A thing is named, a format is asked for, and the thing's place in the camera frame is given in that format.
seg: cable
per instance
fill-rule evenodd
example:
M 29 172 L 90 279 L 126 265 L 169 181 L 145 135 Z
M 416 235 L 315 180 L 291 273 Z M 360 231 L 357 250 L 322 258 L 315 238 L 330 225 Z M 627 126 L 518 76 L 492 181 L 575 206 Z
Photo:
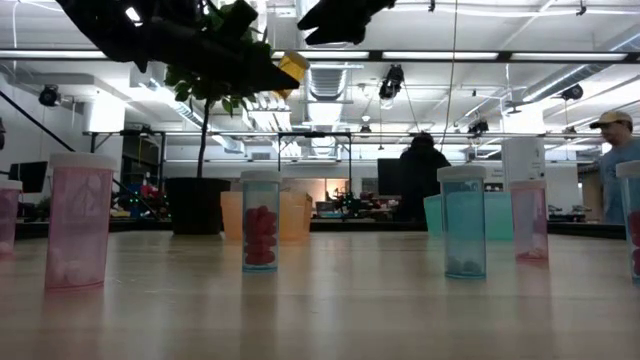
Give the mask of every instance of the cable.
M 404 85 L 404 91 L 407 93 L 407 100 L 409 100 L 409 108 L 411 109 L 413 122 L 416 124 L 416 130 L 420 132 L 420 125 L 418 124 L 418 119 L 416 119 L 416 113 L 413 112 L 413 105 L 411 104 L 411 97 L 409 96 L 409 88 L 407 87 L 407 83 L 404 80 L 402 80 L 402 84 Z
M 444 141 L 449 129 L 449 116 L 451 115 L 451 98 L 453 97 L 453 75 L 456 68 L 456 45 L 458 41 L 458 0 L 456 0 L 456 13 L 453 18 L 453 58 L 451 60 L 451 77 L 449 79 L 449 101 L 447 102 L 447 117 L 444 124 L 444 132 L 440 142 L 440 152 L 444 150 Z

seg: tree trunk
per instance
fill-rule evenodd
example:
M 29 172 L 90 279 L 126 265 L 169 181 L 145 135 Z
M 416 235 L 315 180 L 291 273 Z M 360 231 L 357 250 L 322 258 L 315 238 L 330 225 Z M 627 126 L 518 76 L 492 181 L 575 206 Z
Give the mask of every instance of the tree trunk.
M 202 124 L 202 134 L 200 135 L 200 153 L 198 153 L 198 179 L 202 178 L 202 166 L 204 165 L 204 149 L 207 148 L 207 132 L 209 131 L 209 109 L 211 99 L 207 99 L 204 104 L 204 122 Z

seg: plastic cup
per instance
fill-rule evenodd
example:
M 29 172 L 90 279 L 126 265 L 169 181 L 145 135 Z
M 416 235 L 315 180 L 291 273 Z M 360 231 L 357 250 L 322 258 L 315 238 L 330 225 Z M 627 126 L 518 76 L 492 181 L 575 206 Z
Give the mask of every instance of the plastic cup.
M 487 276 L 485 177 L 482 166 L 438 169 L 447 277 L 484 279 Z
M 640 285 L 640 161 L 618 164 L 616 174 L 622 186 L 631 279 Z
M 13 255 L 20 181 L 0 180 L 0 258 Z
M 245 171 L 242 181 L 243 272 L 278 270 L 280 173 Z
M 509 184 L 517 260 L 549 261 L 546 187 L 544 180 Z
M 54 154 L 45 288 L 104 284 L 111 183 L 117 161 L 84 153 Z

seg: table surface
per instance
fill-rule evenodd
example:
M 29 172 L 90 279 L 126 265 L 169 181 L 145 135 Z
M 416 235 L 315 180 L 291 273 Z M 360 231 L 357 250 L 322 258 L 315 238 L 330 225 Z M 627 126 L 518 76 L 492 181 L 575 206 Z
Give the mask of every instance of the table surface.
M 312 234 L 251 275 L 238 243 L 120 233 L 104 289 L 45 295 L 46 241 L 21 241 L 0 262 L 0 358 L 640 359 L 625 243 L 550 242 L 548 267 L 490 242 L 473 281 L 420 233 Z

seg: black plant pot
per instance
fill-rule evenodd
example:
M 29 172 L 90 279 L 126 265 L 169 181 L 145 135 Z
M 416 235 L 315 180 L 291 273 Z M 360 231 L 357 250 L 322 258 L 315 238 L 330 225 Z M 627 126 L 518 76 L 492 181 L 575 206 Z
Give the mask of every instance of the black plant pot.
M 220 193 L 231 183 L 220 179 L 173 178 L 167 180 L 173 233 L 217 235 L 222 228 Z

